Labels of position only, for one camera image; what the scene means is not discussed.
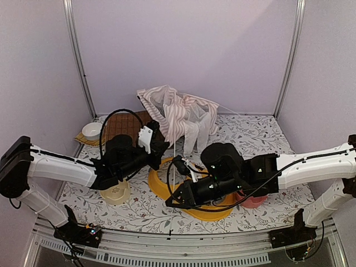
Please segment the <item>white tent pole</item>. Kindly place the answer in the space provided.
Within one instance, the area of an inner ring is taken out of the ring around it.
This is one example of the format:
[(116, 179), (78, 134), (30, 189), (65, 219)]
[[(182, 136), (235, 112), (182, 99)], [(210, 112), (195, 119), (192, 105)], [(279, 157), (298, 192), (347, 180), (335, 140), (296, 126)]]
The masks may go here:
[[(222, 106), (222, 105), (221, 105), (220, 108), (229, 111), (229, 113), (236, 114), (236, 115), (240, 116), (239, 113), (237, 113), (237, 112), (235, 112), (235, 111), (233, 111), (233, 110), (231, 110), (231, 109), (229, 109), (229, 108), (227, 108), (227, 107), (225, 107), (225, 106)], [(177, 119), (178, 117), (176, 116), (175, 111), (173, 111), (172, 114), (173, 114), (173, 116), (174, 116), (174, 118), (172, 119), (172, 121), (175, 123), (175, 122), (176, 122), (176, 119)], [(176, 141), (177, 141), (177, 138), (176, 138), (176, 126), (175, 126), (175, 125), (173, 125), (173, 133), (174, 133), (173, 151), (174, 151), (174, 157), (175, 157), (175, 156), (176, 156)], [(174, 189), (175, 189), (175, 184), (176, 184), (176, 182), (175, 182), (175, 174), (176, 174), (176, 171), (175, 171), (175, 166), (173, 165), (173, 163), (171, 163), (171, 167), (170, 167), (169, 169), (172, 170), (172, 182), (173, 182), (173, 190), (174, 190)], [(167, 179), (166, 179), (166, 181), (167, 181), (167, 184), (168, 184), (169, 181), (170, 181), (170, 178), (169, 178), (169, 171), (167, 171)], [(170, 226), (169, 236), (171, 236), (171, 234), (172, 234), (172, 225)]]

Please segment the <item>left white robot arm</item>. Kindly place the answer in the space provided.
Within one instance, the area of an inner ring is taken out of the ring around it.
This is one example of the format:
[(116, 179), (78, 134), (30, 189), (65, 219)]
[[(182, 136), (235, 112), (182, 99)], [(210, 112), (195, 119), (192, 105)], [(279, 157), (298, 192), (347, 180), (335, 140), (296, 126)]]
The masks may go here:
[(45, 178), (107, 190), (131, 179), (145, 166), (158, 170), (170, 144), (156, 139), (160, 127), (157, 121), (144, 125), (140, 117), (137, 120), (140, 130), (136, 141), (129, 135), (103, 141), (105, 124), (101, 123), (93, 132), (99, 141), (100, 156), (88, 161), (43, 150), (28, 136), (21, 136), (1, 157), (1, 195), (45, 217), (70, 241), (79, 241), (82, 232), (96, 234), (95, 228), (80, 226), (70, 207), (59, 204), (33, 180)]

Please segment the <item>yellow double bowl holder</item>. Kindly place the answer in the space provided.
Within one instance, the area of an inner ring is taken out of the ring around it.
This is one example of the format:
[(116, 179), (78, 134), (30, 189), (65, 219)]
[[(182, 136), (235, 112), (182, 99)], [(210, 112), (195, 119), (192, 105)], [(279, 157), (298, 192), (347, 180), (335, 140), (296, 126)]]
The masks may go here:
[[(161, 161), (161, 165), (158, 171), (151, 170), (148, 176), (148, 185), (151, 191), (157, 195), (159, 198), (166, 201), (169, 197), (169, 190), (166, 185), (166, 169), (171, 162), (172, 157), (167, 157)], [(202, 221), (219, 221), (230, 215), (233, 209), (229, 209), (221, 212), (204, 212), (194, 209), (179, 209), (186, 214), (189, 214), (191, 217)]]

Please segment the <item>front aluminium rail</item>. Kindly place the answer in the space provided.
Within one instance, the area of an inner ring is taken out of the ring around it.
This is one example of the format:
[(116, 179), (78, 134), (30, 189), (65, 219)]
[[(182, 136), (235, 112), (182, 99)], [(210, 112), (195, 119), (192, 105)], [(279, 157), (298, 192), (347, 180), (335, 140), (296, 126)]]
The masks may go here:
[(103, 229), (97, 248), (79, 246), (78, 262), (43, 218), (32, 230), (24, 266), (352, 266), (333, 219), (317, 228), (310, 255), (305, 243), (275, 247), (270, 230), (224, 234), (153, 234)]

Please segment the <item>pink striped pet tent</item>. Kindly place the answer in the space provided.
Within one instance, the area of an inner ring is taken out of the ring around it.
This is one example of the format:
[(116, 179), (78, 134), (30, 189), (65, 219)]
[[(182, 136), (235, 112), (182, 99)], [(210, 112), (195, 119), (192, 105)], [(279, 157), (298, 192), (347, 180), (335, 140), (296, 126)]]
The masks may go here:
[(185, 157), (194, 150), (202, 153), (209, 137), (217, 132), (219, 104), (212, 100), (180, 94), (169, 85), (138, 90), (137, 96), (151, 118), (160, 124), (160, 131), (170, 146), (184, 138)]

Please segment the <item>brown checkered mat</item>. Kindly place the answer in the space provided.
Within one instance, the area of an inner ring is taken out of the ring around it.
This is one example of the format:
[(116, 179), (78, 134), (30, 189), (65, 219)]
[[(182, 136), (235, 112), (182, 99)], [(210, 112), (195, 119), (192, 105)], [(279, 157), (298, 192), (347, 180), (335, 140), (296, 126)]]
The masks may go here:
[[(136, 112), (136, 114), (142, 120), (143, 125), (147, 125), (152, 120), (147, 111)], [(128, 135), (132, 138), (133, 144), (136, 145), (140, 128), (141, 124), (134, 115), (125, 112), (116, 113), (105, 123), (101, 137), (102, 144), (104, 144), (105, 141), (111, 140), (116, 135)], [(161, 132), (158, 131), (155, 139), (164, 141), (165, 138)]]

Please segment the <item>right aluminium frame post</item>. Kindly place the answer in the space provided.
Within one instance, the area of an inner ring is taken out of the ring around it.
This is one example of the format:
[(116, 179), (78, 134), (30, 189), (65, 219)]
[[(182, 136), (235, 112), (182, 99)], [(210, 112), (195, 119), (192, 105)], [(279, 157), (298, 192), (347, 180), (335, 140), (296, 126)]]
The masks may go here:
[(300, 40), (300, 35), (303, 27), (303, 20), (304, 20), (304, 13), (305, 13), (305, 4), (306, 0), (298, 0), (296, 5), (295, 11), (295, 20), (294, 20), (294, 27), (291, 37), (291, 44), (288, 53), (288, 58), (286, 62), (286, 68), (284, 71), (281, 88), (278, 94), (278, 99), (274, 108), (273, 116), (276, 120), (279, 119), (281, 115), (281, 110), (284, 104), (284, 100), (286, 98), (294, 62), (296, 59), (296, 54), (298, 51), (298, 44)]

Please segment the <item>pink pet bowl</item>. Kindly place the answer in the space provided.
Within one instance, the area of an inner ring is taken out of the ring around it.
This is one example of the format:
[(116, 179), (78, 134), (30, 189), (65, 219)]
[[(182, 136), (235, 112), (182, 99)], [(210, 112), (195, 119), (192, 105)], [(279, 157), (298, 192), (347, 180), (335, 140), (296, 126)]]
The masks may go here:
[[(234, 198), (235, 198), (236, 202), (241, 201), (245, 197), (243, 195), (240, 195), (241, 193), (243, 193), (243, 192), (238, 191), (234, 194)], [(267, 200), (267, 198), (268, 198), (268, 196), (259, 196), (259, 197), (251, 196), (244, 202), (241, 202), (240, 205), (247, 209), (255, 209), (255, 208), (258, 208), (259, 206), (261, 206), (263, 204), (263, 202), (265, 200)]]

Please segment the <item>aluminium frame post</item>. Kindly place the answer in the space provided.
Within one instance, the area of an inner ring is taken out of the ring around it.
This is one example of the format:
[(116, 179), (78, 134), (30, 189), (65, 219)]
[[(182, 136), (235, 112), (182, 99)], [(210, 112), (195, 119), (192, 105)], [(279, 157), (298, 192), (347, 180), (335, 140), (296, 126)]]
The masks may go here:
[(86, 71), (83, 65), (83, 60), (80, 51), (79, 40), (75, 25), (75, 16), (73, 12), (73, 4), (71, 0), (63, 0), (63, 7), (65, 12), (65, 19), (68, 28), (68, 34), (70, 38), (70, 43), (72, 47), (72, 52), (77, 68), (77, 72), (80, 78), (80, 83), (83, 91), (83, 95), (87, 104), (87, 108), (90, 116), (94, 119), (97, 117), (97, 112), (94, 107), (93, 99), (90, 93)]
[(306, 0), (298, 0), (296, 5), (295, 11), (295, 20), (294, 20), (294, 27), (291, 37), (291, 44), (288, 53), (288, 58), (286, 62), (286, 68), (284, 71), (281, 88), (278, 94), (278, 99), (274, 108), (273, 116), (276, 120), (279, 119), (281, 115), (281, 110), (284, 104), (284, 100), (286, 98), (294, 62), (296, 59), (296, 54), (298, 51), (298, 44), (300, 40), (300, 35), (303, 27), (303, 20), (304, 20), (304, 13), (305, 13), (305, 4)]

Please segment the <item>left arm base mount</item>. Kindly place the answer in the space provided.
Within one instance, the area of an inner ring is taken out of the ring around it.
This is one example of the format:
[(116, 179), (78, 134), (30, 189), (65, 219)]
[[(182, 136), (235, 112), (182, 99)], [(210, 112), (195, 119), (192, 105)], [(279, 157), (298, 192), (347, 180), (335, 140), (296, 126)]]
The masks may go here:
[(63, 226), (55, 227), (53, 236), (71, 244), (98, 248), (102, 237), (102, 227), (93, 223), (85, 226), (78, 224), (72, 209), (67, 205), (64, 207), (68, 213), (68, 220)]

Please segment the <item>left aluminium frame post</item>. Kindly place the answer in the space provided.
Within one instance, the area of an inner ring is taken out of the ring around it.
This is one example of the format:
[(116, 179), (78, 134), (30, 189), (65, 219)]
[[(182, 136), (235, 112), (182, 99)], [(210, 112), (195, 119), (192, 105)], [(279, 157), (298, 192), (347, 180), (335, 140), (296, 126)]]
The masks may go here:
[(93, 99), (90, 93), (86, 71), (83, 65), (83, 60), (80, 51), (79, 40), (75, 25), (75, 16), (73, 12), (73, 4), (71, 0), (63, 0), (63, 7), (65, 12), (65, 19), (68, 28), (68, 34), (70, 38), (70, 43), (72, 47), (72, 52), (77, 68), (77, 72), (80, 78), (80, 83), (83, 91), (83, 95), (87, 104), (87, 108), (90, 116), (94, 119), (97, 117), (97, 112), (94, 107)]

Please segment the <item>white ceramic bowl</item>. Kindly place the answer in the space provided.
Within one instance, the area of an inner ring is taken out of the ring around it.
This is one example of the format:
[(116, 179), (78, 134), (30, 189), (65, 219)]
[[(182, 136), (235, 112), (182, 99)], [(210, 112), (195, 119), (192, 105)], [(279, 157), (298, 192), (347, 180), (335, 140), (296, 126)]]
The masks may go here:
[(99, 122), (91, 122), (82, 128), (82, 134), (89, 141), (97, 141), (100, 137), (102, 124)]

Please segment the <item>cream pet bowl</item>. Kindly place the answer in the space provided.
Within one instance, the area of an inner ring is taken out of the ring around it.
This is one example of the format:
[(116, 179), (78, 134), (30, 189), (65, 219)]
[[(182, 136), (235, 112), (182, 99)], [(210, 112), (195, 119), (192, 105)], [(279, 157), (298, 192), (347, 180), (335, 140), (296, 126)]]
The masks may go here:
[(121, 205), (130, 199), (131, 187), (128, 181), (124, 180), (117, 185), (106, 190), (100, 190), (100, 196), (106, 204)]

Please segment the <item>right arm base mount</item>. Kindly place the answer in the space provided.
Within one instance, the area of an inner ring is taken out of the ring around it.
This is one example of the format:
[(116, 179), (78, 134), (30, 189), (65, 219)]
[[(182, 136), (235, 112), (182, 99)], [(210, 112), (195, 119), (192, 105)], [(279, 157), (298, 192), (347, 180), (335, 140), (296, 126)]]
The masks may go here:
[(316, 227), (307, 227), (303, 219), (304, 209), (300, 209), (294, 214), (294, 225), (272, 230), (269, 232), (269, 240), (272, 248), (280, 248), (315, 239)]

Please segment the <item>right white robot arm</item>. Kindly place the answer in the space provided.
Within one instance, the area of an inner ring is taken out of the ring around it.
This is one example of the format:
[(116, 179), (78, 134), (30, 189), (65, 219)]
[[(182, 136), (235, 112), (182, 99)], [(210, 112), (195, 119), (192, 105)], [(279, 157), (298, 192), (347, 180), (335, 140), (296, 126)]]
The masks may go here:
[(312, 204), (300, 209), (288, 238), (298, 243), (343, 204), (355, 198), (355, 135), (332, 149), (306, 154), (265, 154), (243, 159), (234, 145), (213, 143), (203, 150), (200, 160), (206, 167), (203, 178), (184, 181), (165, 201), (167, 207), (203, 211), (232, 193), (243, 198), (274, 194), (303, 183), (334, 180)]

